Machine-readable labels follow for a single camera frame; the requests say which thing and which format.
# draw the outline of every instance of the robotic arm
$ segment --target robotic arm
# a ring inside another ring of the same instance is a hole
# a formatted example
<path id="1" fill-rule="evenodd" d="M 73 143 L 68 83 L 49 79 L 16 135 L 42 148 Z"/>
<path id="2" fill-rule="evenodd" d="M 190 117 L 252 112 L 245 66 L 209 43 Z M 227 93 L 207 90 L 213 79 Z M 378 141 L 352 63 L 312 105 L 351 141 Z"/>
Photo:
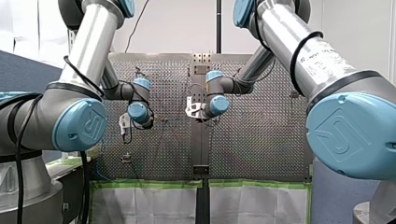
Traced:
<path id="1" fill-rule="evenodd" d="M 37 103 L 23 137 L 25 148 L 69 152 L 86 150 L 97 144 L 106 127 L 102 96 L 109 100 L 129 101 L 131 118 L 144 128 L 152 126 L 150 82 L 140 77 L 133 83 L 119 83 L 107 58 L 116 29 L 123 25 L 125 12 L 121 8 L 109 0 L 82 2 L 85 15 L 68 63 L 59 80 L 48 85 Z M 101 95 L 97 88 L 101 82 L 105 95 Z M 0 110 L 0 134 L 5 136 L 0 140 L 0 156 L 15 153 L 10 131 L 19 131 L 33 102 L 30 100 L 20 105 L 13 116 L 14 128 L 10 130 L 7 128 L 10 114 L 18 104 L 18 100 L 14 101 L 16 103 L 8 102 L 8 106 Z"/>
<path id="2" fill-rule="evenodd" d="M 235 25 L 249 29 L 263 47 L 237 78 L 220 71 L 206 75 L 209 101 L 195 117 L 210 119 L 226 112 L 224 93 L 249 93 L 275 56 L 308 100 L 306 136 L 316 156 L 342 175 L 394 180 L 395 87 L 377 72 L 359 71 L 341 57 L 321 32 L 307 26 L 309 13 L 308 0 L 236 0 Z"/>
<path id="3" fill-rule="evenodd" d="M 62 185 L 51 182 L 41 151 L 84 151 L 95 146 L 107 123 L 102 98 L 128 101 L 134 124 L 143 129 L 153 124 L 149 80 L 118 81 L 107 58 L 116 30 L 134 15 L 134 4 L 60 0 L 59 5 L 67 27 L 78 30 L 59 80 L 43 94 L 0 92 L 0 219 L 6 223 L 16 222 L 17 202 L 25 214 L 40 214 L 23 217 L 25 223 L 62 223 Z M 19 142 L 21 169 L 17 169 L 23 175 L 15 169 Z M 24 182 L 23 190 L 19 182 Z"/>

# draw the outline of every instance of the white wall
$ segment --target white wall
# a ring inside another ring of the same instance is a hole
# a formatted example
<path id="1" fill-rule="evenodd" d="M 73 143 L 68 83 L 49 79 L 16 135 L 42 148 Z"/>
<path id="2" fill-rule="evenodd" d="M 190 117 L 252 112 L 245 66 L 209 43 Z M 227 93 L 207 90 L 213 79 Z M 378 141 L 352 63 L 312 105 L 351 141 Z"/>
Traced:
<path id="1" fill-rule="evenodd" d="M 125 50 L 146 0 L 136 1 L 136 15 L 125 21 L 115 35 L 117 52 Z M 233 25 L 234 0 L 222 1 L 222 52 L 253 53 L 259 46 L 247 29 Z M 322 0 L 311 0 L 310 26 L 321 29 Z M 128 52 L 191 53 L 216 52 L 215 0 L 150 0 L 132 37 Z"/>
<path id="2" fill-rule="evenodd" d="M 356 68 L 393 78 L 392 0 L 323 0 L 325 39 Z"/>

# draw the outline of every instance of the universal robots logo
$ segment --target universal robots logo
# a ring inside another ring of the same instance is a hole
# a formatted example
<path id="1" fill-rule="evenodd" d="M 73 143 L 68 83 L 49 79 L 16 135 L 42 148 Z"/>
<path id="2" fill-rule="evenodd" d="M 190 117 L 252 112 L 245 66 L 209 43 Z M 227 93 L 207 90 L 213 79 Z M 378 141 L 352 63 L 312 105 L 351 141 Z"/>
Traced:
<path id="1" fill-rule="evenodd" d="M 334 111 L 316 129 L 315 135 L 337 161 L 369 147 L 367 134 L 343 109 Z"/>
<path id="2" fill-rule="evenodd" d="M 94 140 L 97 140 L 101 135 L 101 130 L 105 119 L 95 110 L 90 110 L 88 120 L 84 125 L 84 134 Z"/>

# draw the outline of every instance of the blue joint cap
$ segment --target blue joint cap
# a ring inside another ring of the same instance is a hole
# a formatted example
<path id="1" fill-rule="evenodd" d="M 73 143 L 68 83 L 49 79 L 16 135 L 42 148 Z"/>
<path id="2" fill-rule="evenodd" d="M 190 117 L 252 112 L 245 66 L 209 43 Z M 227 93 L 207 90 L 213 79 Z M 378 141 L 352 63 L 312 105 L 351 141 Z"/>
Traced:
<path id="1" fill-rule="evenodd" d="M 128 106 L 128 115 L 133 121 L 139 124 L 143 124 L 149 120 L 148 109 L 145 105 L 138 102 Z"/>
<path id="2" fill-rule="evenodd" d="M 309 112 L 307 139 L 335 172 L 359 179 L 396 180 L 396 105 L 362 92 L 342 92 Z"/>
<path id="3" fill-rule="evenodd" d="M 4 101 L 6 99 L 19 96 L 19 95 L 24 95 L 30 92 L 27 91 L 0 91 L 0 102 Z"/>
<path id="4" fill-rule="evenodd" d="M 206 73 L 206 82 L 209 82 L 209 81 L 211 81 L 215 78 L 218 78 L 218 77 L 224 77 L 222 72 L 220 72 L 218 70 L 210 71 L 210 72 Z"/>
<path id="5" fill-rule="evenodd" d="M 120 4 L 126 18 L 132 18 L 134 16 L 134 0 L 120 0 Z"/>
<path id="6" fill-rule="evenodd" d="M 148 91 L 151 91 L 151 82 L 143 77 L 137 77 L 134 79 L 134 84 L 139 85 L 145 89 L 147 89 Z"/>
<path id="7" fill-rule="evenodd" d="M 215 96 L 210 101 L 210 112 L 215 116 L 224 114 L 229 107 L 230 102 L 222 95 Z"/>
<path id="8" fill-rule="evenodd" d="M 247 28 L 253 1 L 256 0 L 235 0 L 233 5 L 233 24 L 239 28 Z"/>
<path id="9" fill-rule="evenodd" d="M 52 143 L 62 152 L 84 151 L 95 146 L 105 132 L 106 110 L 95 99 L 82 99 L 66 108 L 52 131 Z"/>

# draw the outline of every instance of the perforated metal panel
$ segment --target perforated metal panel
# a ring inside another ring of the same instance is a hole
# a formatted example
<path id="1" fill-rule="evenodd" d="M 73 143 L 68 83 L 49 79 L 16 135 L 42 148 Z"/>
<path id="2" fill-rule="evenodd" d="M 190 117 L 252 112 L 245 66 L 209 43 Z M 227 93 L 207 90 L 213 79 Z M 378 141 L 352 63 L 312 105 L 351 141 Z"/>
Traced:
<path id="1" fill-rule="evenodd" d="M 211 55 L 210 63 L 212 69 L 231 76 L 249 57 Z M 149 101 L 155 123 L 152 130 L 133 130 L 132 144 L 124 145 L 118 123 L 127 103 L 106 102 L 109 113 L 106 147 L 98 160 L 102 175 L 192 179 L 192 166 L 209 156 L 210 178 L 309 181 L 312 152 L 304 138 L 305 98 L 290 97 L 293 87 L 281 65 L 277 64 L 252 94 L 229 95 L 231 108 L 221 117 L 219 125 L 211 129 L 191 125 L 195 121 L 184 113 L 192 68 L 200 63 L 193 55 L 113 54 L 110 60 L 120 79 L 131 81 L 136 66 L 149 75 L 153 83 Z M 192 136 L 193 128 L 201 130 L 199 136 Z M 209 132 L 209 144 L 207 140 L 204 143 L 205 133 Z M 196 153 L 196 148 L 200 148 L 201 154 Z M 131 154 L 132 162 L 121 163 L 121 156 L 127 153 Z"/>
<path id="2" fill-rule="evenodd" d="M 152 81 L 150 107 L 155 112 L 151 130 L 133 130 L 132 143 L 124 145 L 119 117 L 126 102 L 106 101 L 108 126 L 105 148 L 98 160 L 107 178 L 191 179 L 191 120 L 184 114 L 191 84 L 192 56 L 187 54 L 113 54 L 110 61 L 119 79 L 132 81 L 135 67 Z M 121 163 L 130 153 L 131 163 Z"/>
<path id="3" fill-rule="evenodd" d="M 212 66 L 232 76 L 248 58 L 212 55 Z M 277 63 L 253 93 L 229 96 L 231 108 L 211 133 L 211 178 L 309 181 L 312 152 L 305 142 L 306 101 L 291 98 L 293 90 L 288 72 Z"/>

